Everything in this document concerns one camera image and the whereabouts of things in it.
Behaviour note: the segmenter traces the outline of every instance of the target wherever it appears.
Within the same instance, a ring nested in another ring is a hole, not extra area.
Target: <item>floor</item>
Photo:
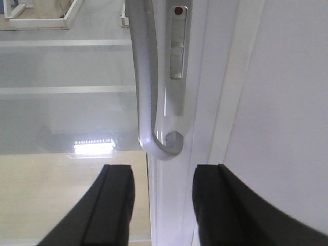
[[[73,159],[65,153],[0,156],[0,245],[35,245],[78,202],[104,164],[131,165],[136,199],[131,246],[150,245],[146,154],[113,152],[110,158]]]

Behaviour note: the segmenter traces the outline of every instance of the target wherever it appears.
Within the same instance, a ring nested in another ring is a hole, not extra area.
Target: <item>silver handle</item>
[[[163,145],[155,135],[158,96],[158,58],[155,19],[151,0],[126,0],[137,86],[139,142],[158,159],[177,156],[183,136],[171,132]]]

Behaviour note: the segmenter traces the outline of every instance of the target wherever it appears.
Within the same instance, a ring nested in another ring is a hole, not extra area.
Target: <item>glass pane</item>
[[[150,245],[147,162],[137,139],[124,2],[81,2],[69,29],[0,31],[0,246],[36,245],[104,164],[131,165],[130,245]],[[33,6],[37,1],[18,4],[27,5],[19,20],[43,11],[41,3]],[[10,22],[0,13],[1,30]]]

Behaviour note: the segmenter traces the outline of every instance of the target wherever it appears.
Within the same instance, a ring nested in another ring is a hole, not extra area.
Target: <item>white door frame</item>
[[[183,116],[164,117],[165,1],[154,0],[159,58],[159,139],[177,130],[182,153],[169,161],[149,156],[152,246],[190,246],[195,228],[191,201],[196,166],[208,163],[238,0],[194,0]]]

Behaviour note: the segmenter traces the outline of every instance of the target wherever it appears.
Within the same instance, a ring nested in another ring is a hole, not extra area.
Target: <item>fluorescent light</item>
[[[115,147],[111,139],[74,142],[74,152],[78,155],[104,155],[110,154]]]

